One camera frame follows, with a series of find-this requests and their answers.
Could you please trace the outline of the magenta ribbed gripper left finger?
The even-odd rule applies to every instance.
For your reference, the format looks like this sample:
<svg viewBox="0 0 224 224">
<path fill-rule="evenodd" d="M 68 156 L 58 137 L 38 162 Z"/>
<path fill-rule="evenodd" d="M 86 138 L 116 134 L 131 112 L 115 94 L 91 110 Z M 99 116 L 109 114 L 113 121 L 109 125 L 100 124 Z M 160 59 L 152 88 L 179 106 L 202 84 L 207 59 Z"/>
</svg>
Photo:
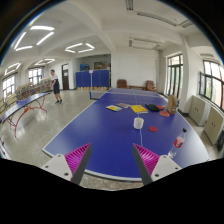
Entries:
<svg viewBox="0 0 224 224">
<path fill-rule="evenodd" d="M 79 185 L 91 152 L 91 144 L 85 144 L 66 155 L 53 156 L 42 166 L 42 169 Z"/>
</svg>

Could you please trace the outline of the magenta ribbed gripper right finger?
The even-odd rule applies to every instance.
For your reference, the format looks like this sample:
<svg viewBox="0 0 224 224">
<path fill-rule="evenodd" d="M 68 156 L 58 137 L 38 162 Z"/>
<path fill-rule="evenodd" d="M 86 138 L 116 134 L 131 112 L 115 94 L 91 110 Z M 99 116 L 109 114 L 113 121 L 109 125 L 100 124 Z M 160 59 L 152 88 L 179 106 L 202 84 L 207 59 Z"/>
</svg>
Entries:
<svg viewBox="0 0 224 224">
<path fill-rule="evenodd" d="M 137 144 L 133 145 L 132 154 L 144 185 L 181 170 L 181 167 L 167 155 L 159 156 Z"/>
</svg>

